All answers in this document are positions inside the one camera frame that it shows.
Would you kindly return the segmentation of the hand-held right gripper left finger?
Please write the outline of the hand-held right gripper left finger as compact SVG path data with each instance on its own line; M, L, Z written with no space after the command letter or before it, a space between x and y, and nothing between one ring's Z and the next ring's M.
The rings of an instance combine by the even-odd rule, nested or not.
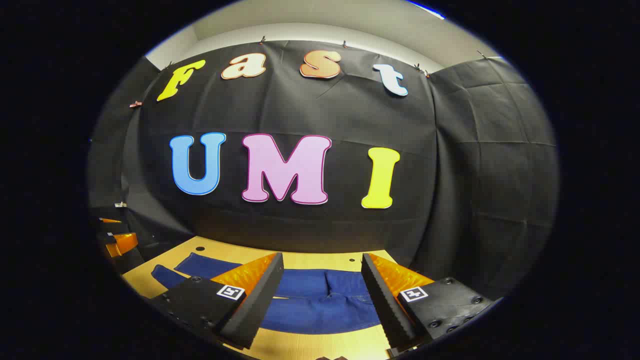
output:
M207 342L249 349L283 273L275 252L214 277L183 278L147 303Z

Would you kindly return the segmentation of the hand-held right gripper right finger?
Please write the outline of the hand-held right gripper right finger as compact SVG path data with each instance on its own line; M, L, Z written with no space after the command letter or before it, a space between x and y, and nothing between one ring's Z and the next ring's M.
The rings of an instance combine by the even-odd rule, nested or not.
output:
M496 305L452 276L432 280L374 253L361 264L391 357L439 342Z

